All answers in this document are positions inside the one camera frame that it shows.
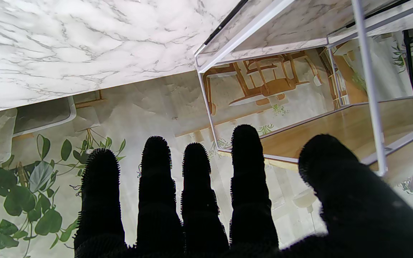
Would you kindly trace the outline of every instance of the plant illustration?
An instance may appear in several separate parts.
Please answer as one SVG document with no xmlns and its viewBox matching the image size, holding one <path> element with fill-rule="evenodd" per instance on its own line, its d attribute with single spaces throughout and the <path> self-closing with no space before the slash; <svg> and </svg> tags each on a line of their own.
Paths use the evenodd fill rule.
<svg viewBox="0 0 413 258">
<path fill-rule="evenodd" d="M 398 73 L 406 71 L 406 63 L 404 62 L 403 53 L 399 48 L 399 44 L 396 42 L 396 47 L 393 48 L 393 64 L 398 66 L 400 71 Z"/>
<path fill-rule="evenodd" d="M 413 187 L 411 186 L 412 178 L 407 178 L 404 182 L 399 183 L 398 186 L 402 188 L 409 195 L 413 195 Z"/>
<path fill-rule="evenodd" d="M 0 222 L 0 249 L 18 247 L 20 241 L 28 241 L 28 246 L 23 258 L 30 258 L 28 251 L 31 240 L 37 237 L 55 234 L 56 238 L 50 248 L 58 241 L 67 242 L 73 230 L 78 227 L 77 219 L 66 228 L 62 228 L 63 217 L 56 210 L 55 195 L 59 186 L 52 188 L 56 178 L 77 169 L 77 176 L 82 175 L 85 168 L 89 150 L 96 147 L 110 148 L 113 141 L 109 137 L 102 137 L 105 143 L 97 142 L 91 129 L 87 129 L 87 135 L 82 141 L 81 147 L 72 149 L 69 140 L 63 142 L 60 158 L 47 161 L 47 155 L 51 148 L 51 141 L 41 134 L 36 137 L 36 147 L 40 160 L 23 165 L 21 162 L 13 164 L 14 155 L 0 166 L 0 196 L 4 197 L 3 207 L 7 214 L 13 217 L 24 216 L 25 221 L 20 227 L 2 219 Z M 125 139 L 122 141 L 117 153 L 125 148 Z M 76 163 L 65 163 L 72 156 Z"/>
<path fill-rule="evenodd" d="M 223 138 L 218 139 L 218 145 L 219 145 L 219 148 L 221 148 L 221 149 L 227 149 L 227 148 L 232 147 L 232 145 Z M 208 158 L 211 159 L 216 154 L 218 154 L 218 149 L 216 148 L 216 144 L 214 142 L 212 142 L 211 148 L 208 151 Z"/>
<path fill-rule="evenodd" d="M 354 72 L 351 80 L 354 82 L 354 84 L 360 86 L 361 89 L 366 89 L 366 81 L 358 72 Z"/>
<path fill-rule="evenodd" d="M 264 135 L 264 134 L 268 134 L 270 132 L 272 132 L 272 128 L 274 127 L 273 124 L 266 124 L 264 126 L 261 126 L 257 129 L 257 133 L 259 134 L 259 136 Z"/>
<path fill-rule="evenodd" d="M 286 115 L 289 113 L 289 110 L 285 110 L 285 107 L 283 105 L 278 106 L 278 104 L 273 104 L 272 105 L 272 110 L 274 111 L 275 115 Z"/>
</svg>

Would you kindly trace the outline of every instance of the gloved hand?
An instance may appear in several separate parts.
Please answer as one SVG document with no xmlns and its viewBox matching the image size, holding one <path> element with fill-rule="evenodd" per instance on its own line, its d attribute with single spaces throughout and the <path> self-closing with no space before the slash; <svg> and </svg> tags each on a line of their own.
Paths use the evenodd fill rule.
<svg viewBox="0 0 413 258">
<path fill-rule="evenodd" d="M 141 162 L 137 243 L 127 248 L 118 163 L 109 150 L 95 150 L 82 182 L 75 257 L 413 257 L 413 210 L 334 137 L 314 137 L 299 159 L 300 175 L 323 204 L 328 234 L 308 236 L 282 251 L 277 249 L 262 145 L 249 125 L 234 130 L 232 162 L 229 248 L 205 149 L 194 143 L 185 150 L 181 225 L 169 147 L 162 137 L 149 138 Z"/>
</svg>

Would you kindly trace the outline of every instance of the wooden shelf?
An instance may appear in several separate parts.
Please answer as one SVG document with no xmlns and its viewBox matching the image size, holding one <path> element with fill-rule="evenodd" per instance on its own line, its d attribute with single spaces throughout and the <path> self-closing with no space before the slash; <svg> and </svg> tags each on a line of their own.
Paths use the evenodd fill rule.
<svg viewBox="0 0 413 258">
<path fill-rule="evenodd" d="M 388 155 L 386 159 L 388 172 L 384 180 L 388 184 L 395 186 L 411 177 L 413 175 L 413 142 Z M 377 162 L 373 163 L 370 168 L 378 170 Z"/>
<path fill-rule="evenodd" d="M 385 145 L 413 131 L 413 98 L 384 101 L 379 107 Z M 299 158 L 303 145 L 317 134 L 336 137 L 359 159 L 375 152 L 369 105 L 365 103 L 263 137 L 264 154 Z"/>
</svg>

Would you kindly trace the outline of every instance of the white metal rack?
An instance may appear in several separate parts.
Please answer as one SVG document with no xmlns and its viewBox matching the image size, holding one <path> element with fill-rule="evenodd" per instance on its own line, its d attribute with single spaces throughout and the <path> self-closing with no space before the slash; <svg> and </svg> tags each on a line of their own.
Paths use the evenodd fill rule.
<svg viewBox="0 0 413 258">
<path fill-rule="evenodd" d="M 341 0 L 339 2 L 345 2 L 347 4 L 350 0 Z M 205 85 L 203 85 L 202 74 L 205 73 L 208 69 L 215 65 L 225 64 L 225 63 L 232 63 L 237 62 L 244 59 L 259 58 L 259 57 L 266 57 L 266 56 L 273 56 L 276 54 L 285 54 L 288 52 L 293 51 L 300 51 L 303 49 L 311 49 L 320 46 L 326 46 L 328 48 L 328 52 L 331 59 L 331 64 L 334 65 L 334 60 L 332 59 L 332 51 L 331 48 L 337 46 L 338 44 L 344 43 L 354 38 L 359 38 L 360 42 L 360 49 L 361 49 L 361 56 L 363 60 L 363 68 L 365 73 L 365 80 L 366 80 L 366 87 L 367 87 L 367 97 L 369 99 L 369 108 L 370 108 L 370 115 L 372 120 L 372 129 L 374 133 L 374 142 L 375 142 L 375 149 L 376 153 L 372 154 L 371 156 L 367 157 L 363 160 L 364 163 L 371 164 L 375 161 L 378 162 L 379 165 L 379 175 L 384 175 L 387 172 L 387 163 L 386 163 L 386 156 L 391 154 L 393 151 L 388 150 L 385 152 L 384 147 L 384 136 L 382 131 L 382 126 L 380 122 L 380 113 L 378 110 L 378 103 L 376 100 L 376 93 L 375 93 L 375 86 L 374 86 L 374 78 L 371 69 L 371 58 L 369 52 L 369 46 L 367 45 L 367 33 L 369 34 L 381 34 L 391 31 L 397 31 L 402 29 L 409 29 L 413 28 L 413 23 L 409 23 L 408 19 L 413 19 L 413 0 L 404 3 L 403 5 L 394 7 L 380 16 L 373 16 L 365 21 L 364 15 L 364 5 L 367 5 L 367 11 L 373 12 L 378 8 L 383 7 L 384 5 L 390 4 L 392 1 L 389 0 L 351 0 L 351 7 L 347 7 L 342 11 L 337 10 L 338 12 L 333 13 L 325 13 L 321 18 L 329 19 L 329 24 L 334 24 L 332 26 L 324 26 L 323 29 L 317 31 L 315 38 L 309 38 L 308 41 L 310 42 L 311 46 L 306 46 L 306 44 L 300 45 L 290 45 L 289 48 L 284 49 L 284 51 L 278 51 L 278 47 L 275 47 L 271 51 L 263 51 L 261 54 L 257 54 L 256 56 L 241 56 L 240 58 L 234 59 L 234 55 L 231 53 L 239 47 L 243 42 L 249 39 L 253 34 L 259 31 L 265 31 L 265 26 L 268 23 L 272 24 L 279 24 L 278 22 L 285 19 L 285 16 L 290 15 L 289 12 L 296 11 L 295 8 L 298 6 L 304 6 L 305 3 L 308 1 L 305 0 L 273 0 L 273 1 L 253 1 L 250 0 L 243 8 L 257 8 L 257 10 L 262 10 L 258 13 L 253 19 L 250 19 L 250 10 L 240 11 L 236 14 L 236 17 L 233 18 L 228 24 L 232 24 L 232 26 L 238 27 L 239 29 L 235 28 L 235 34 L 233 33 L 234 28 L 222 28 L 226 31 L 228 38 L 230 40 L 218 40 L 218 42 L 213 43 L 215 44 L 214 47 L 208 45 L 202 45 L 194 55 L 195 63 L 197 66 L 198 77 L 203 93 L 203 98 L 205 101 L 205 106 L 207 108 L 208 119 L 210 122 L 210 126 L 213 131 L 213 138 L 216 144 L 216 148 L 222 152 L 230 152 L 231 150 L 221 149 L 218 145 L 218 141 L 216 138 L 216 133 L 214 129 L 213 120 L 211 118 L 210 107 L 208 105 L 207 96 L 205 93 Z M 335 18 L 330 18 L 331 15 L 339 15 L 340 21 L 336 20 Z M 351 20 L 351 17 L 354 17 L 356 22 L 356 29 L 349 28 L 345 29 L 345 25 L 348 24 Z M 244 21 L 246 24 L 241 24 L 241 26 L 237 26 L 237 23 L 240 21 Z M 217 34 L 214 38 L 221 39 L 221 32 Z M 336 88 L 340 91 L 339 83 L 336 82 Z M 392 145 L 396 145 L 399 148 L 403 147 L 404 145 L 413 141 L 413 132 L 403 137 L 402 141 L 397 141 Z M 297 160 L 294 158 L 289 157 L 277 157 L 272 155 L 264 154 L 265 158 L 279 160 L 283 162 L 292 162 L 297 163 Z"/>
</svg>

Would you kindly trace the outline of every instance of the white marble surface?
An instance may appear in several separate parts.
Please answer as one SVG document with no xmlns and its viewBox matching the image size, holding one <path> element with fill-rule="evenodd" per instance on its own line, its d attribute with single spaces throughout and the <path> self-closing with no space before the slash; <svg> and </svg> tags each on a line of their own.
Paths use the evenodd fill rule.
<svg viewBox="0 0 413 258">
<path fill-rule="evenodd" d="M 385 2 L 387 1 L 364 1 L 364 10 L 370 13 Z M 413 0 L 367 19 L 366 26 L 372 26 L 411 8 L 413 8 Z M 324 46 L 328 43 L 326 41 L 328 33 L 348 24 L 352 19 L 353 13 L 349 0 L 323 0 L 316 3 L 308 0 L 295 1 L 278 17 L 226 55 L 222 62 Z M 413 28 L 413 14 L 370 31 L 368 35 L 411 28 Z M 356 26 L 341 29 L 330 35 L 329 42 L 333 43 L 354 32 Z"/>
<path fill-rule="evenodd" d="M 0 110 L 194 70 L 239 0 L 0 0 Z"/>
<path fill-rule="evenodd" d="M 365 13 L 390 0 L 362 0 Z M 354 20 L 351 0 L 296 0 L 223 61 L 296 51 L 326 44 L 326 36 Z"/>
</svg>

